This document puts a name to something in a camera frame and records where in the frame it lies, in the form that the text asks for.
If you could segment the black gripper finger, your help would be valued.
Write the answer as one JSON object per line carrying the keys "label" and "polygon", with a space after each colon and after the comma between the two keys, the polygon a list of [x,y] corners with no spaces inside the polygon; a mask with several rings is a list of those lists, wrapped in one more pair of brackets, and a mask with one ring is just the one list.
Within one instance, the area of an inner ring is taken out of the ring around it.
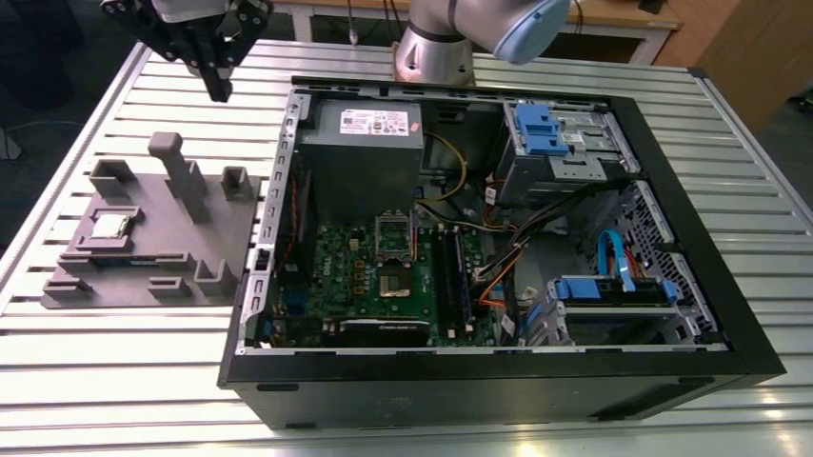
{"label": "black gripper finger", "polygon": [[158,14],[152,1],[114,0],[100,3],[100,10],[108,18],[136,36],[136,38],[167,61],[182,61],[205,83],[213,101],[221,100],[219,44],[221,35],[202,43],[171,44],[167,23]]}
{"label": "black gripper finger", "polygon": [[222,101],[227,101],[231,96],[231,72],[242,65],[249,56],[267,27],[274,6],[266,1],[234,1],[231,11],[237,18],[238,31],[225,39],[222,44],[219,63],[219,77],[223,86]]}

